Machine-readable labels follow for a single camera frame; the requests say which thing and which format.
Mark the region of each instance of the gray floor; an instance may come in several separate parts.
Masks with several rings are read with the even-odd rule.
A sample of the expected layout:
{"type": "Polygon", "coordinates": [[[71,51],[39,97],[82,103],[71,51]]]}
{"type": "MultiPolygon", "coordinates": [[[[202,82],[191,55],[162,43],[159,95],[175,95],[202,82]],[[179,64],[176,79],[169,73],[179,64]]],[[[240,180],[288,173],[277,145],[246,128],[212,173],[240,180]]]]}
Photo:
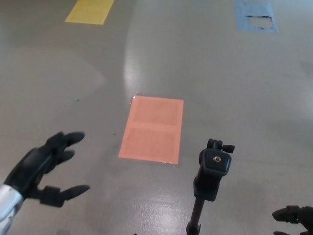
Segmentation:
{"type": "Polygon", "coordinates": [[[104,26],[64,23],[75,0],[1,1],[0,177],[83,130],[43,186],[91,185],[61,210],[26,202],[10,234],[183,235],[208,138],[236,150],[201,234],[302,232],[271,213],[312,205],[313,1],[271,2],[278,34],[238,32],[232,0],[115,0],[104,26]],[[135,93],[184,100],[178,165],[118,159],[135,93]]]}

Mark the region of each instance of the robotic hand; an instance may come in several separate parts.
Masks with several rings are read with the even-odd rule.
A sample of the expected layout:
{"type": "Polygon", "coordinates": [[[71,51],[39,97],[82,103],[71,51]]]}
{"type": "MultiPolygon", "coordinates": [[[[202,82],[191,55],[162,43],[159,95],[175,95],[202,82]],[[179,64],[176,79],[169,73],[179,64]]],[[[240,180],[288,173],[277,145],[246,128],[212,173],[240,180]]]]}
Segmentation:
{"type": "Polygon", "coordinates": [[[86,192],[90,187],[80,185],[61,192],[59,188],[46,186],[40,190],[38,185],[45,174],[57,165],[70,160],[74,151],[66,148],[80,142],[85,134],[62,132],[50,137],[46,143],[30,150],[13,168],[0,186],[0,235],[5,235],[22,203],[27,198],[38,199],[41,204],[62,207],[65,201],[86,192]]]}
{"type": "MultiPolygon", "coordinates": [[[[306,232],[300,233],[300,235],[313,235],[313,208],[298,206],[287,206],[286,208],[275,211],[272,216],[277,221],[289,222],[291,224],[301,223],[306,232]]],[[[274,235],[288,235],[283,232],[274,232],[274,235]]]]}

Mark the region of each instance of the tripod leg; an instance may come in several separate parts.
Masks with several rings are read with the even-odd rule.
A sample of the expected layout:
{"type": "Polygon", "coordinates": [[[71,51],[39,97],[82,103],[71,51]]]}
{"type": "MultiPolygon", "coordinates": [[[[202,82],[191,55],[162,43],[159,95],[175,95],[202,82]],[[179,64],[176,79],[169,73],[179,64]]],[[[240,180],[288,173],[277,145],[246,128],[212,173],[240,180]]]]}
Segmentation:
{"type": "Polygon", "coordinates": [[[192,210],[191,219],[186,228],[187,235],[199,235],[201,225],[198,224],[202,213],[203,205],[204,200],[196,198],[194,208],[192,210]]]}

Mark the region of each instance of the tripod head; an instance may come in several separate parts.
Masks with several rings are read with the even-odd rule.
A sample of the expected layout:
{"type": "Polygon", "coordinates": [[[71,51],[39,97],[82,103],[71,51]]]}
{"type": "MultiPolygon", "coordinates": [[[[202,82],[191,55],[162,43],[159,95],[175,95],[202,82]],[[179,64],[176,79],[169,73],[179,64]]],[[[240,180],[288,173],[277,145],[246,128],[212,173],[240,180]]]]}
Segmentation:
{"type": "Polygon", "coordinates": [[[227,175],[235,146],[223,145],[222,141],[209,139],[206,149],[199,154],[200,168],[194,179],[194,196],[214,202],[220,181],[227,175]]]}

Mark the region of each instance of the yellow tape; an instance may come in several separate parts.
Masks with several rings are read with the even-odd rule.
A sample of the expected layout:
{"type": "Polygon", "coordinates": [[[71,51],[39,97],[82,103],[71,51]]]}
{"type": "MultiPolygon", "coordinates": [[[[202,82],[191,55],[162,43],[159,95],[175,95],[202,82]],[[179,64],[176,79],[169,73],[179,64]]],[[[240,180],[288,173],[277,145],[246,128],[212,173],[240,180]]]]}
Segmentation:
{"type": "Polygon", "coordinates": [[[78,0],[65,22],[104,24],[114,0],[78,0]]]}

